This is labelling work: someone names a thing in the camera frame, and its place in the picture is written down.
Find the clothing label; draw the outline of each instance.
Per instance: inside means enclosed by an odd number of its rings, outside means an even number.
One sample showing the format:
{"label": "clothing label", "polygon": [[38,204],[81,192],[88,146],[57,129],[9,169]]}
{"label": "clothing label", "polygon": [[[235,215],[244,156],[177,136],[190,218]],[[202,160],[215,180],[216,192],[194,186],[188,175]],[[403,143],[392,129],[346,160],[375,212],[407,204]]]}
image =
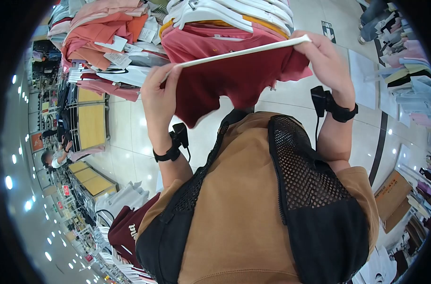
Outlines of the clothing label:
{"label": "clothing label", "polygon": [[107,44],[107,43],[102,43],[102,42],[94,42],[94,43],[96,45],[108,47],[108,48],[111,48],[111,49],[116,50],[116,51],[122,51],[122,49],[124,48],[124,46],[127,43],[127,39],[115,35],[113,37],[113,43],[112,44]]}
{"label": "clothing label", "polygon": [[143,51],[143,49],[139,46],[135,46],[133,44],[128,44],[126,43],[126,45],[124,46],[124,51],[127,52],[141,52]]}
{"label": "clothing label", "polygon": [[125,69],[132,62],[128,56],[121,53],[105,53],[103,57],[118,65],[121,69]]}
{"label": "clothing label", "polygon": [[155,31],[143,28],[141,29],[138,39],[145,42],[152,42],[155,35]]}

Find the mesh panel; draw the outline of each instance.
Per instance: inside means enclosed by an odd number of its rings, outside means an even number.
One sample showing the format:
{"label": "mesh panel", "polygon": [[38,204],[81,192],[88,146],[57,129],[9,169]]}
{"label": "mesh panel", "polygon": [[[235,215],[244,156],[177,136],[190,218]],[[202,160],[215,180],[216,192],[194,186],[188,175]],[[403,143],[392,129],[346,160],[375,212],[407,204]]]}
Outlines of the mesh panel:
{"label": "mesh panel", "polygon": [[291,119],[275,119],[274,141],[279,166],[283,173],[286,204],[289,210],[325,206],[351,196],[332,171],[320,171],[311,158],[313,151],[305,131]]}
{"label": "mesh panel", "polygon": [[223,136],[225,135],[226,130],[228,130],[228,123],[225,123],[220,128],[214,148],[209,153],[205,166],[198,168],[193,177],[179,189],[179,191],[182,190],[182,194],[174,206],[173,212],[190,212],[195,209],[196,200],[200,194],[201,185],[203,184],[203,180],[206,177],[209,167],[217,157],[218,150],[222,145]]}

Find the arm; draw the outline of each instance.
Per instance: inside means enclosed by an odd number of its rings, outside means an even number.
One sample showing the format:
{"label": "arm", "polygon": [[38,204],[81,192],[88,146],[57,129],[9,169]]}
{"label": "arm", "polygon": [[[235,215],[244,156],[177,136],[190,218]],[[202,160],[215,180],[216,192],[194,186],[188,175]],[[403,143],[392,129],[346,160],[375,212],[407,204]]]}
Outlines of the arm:
{"label": "arm", "polygon": [[[148,127],[148,136],[157,155],[165,155],[172,146],[168,127],[176,110],[176,86],[181,68],[173,68],[175,64],[154,67],[141,87],[141,100],[144,116]],[[161,82],[168,71],[164,89]],[[169,187],[175,179],[187,181],[193,176],[192,169],[185,156],[181,154],[176,161],[159,162],[163,187]]]}
{"label": "arm", "polygon": [[[308,34],[312,42],[298,44],[294,48],[310,60],[316,77],[332,88],[332,96],[337,105],[352,111],[355,106],[355,94],[348,65],[340,58],[327,37],[307,31],[295,31],[292,37],[304,34]],[[341,123],[333,119],[331,113],[326,113],[322,124],[317,141],[318,153],[335,173],[351,167],[348,161],[351,156],[353,120]]]}
{"label": "arm", "polygon": [[57,159],[59,164],[61,164],[61,163],[62,163],[62,161],[64,161],[64,159],[67,157],[67,154],[69,153],[69,150],[71,149],[71,147],[72,147],[72,141],[69,141],[69,142],[67,143],[66,147],[65,147],[64,152],[63,152],[63,153],[62,153],[62,155],[61,155],[60,157],[58,157],[58,159]]}

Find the shoe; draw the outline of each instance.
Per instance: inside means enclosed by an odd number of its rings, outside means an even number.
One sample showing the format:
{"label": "shoe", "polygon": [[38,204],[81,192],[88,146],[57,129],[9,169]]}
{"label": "shoe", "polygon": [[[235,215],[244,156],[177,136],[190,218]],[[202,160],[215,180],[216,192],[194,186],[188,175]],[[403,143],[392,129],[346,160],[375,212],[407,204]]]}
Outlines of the shoe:
{"label": "shoe", "polygon": [[360,35],[359,38],[357,39],[359,41],[360,44],[365,44],[366,41],[363,39],[363,37]]}

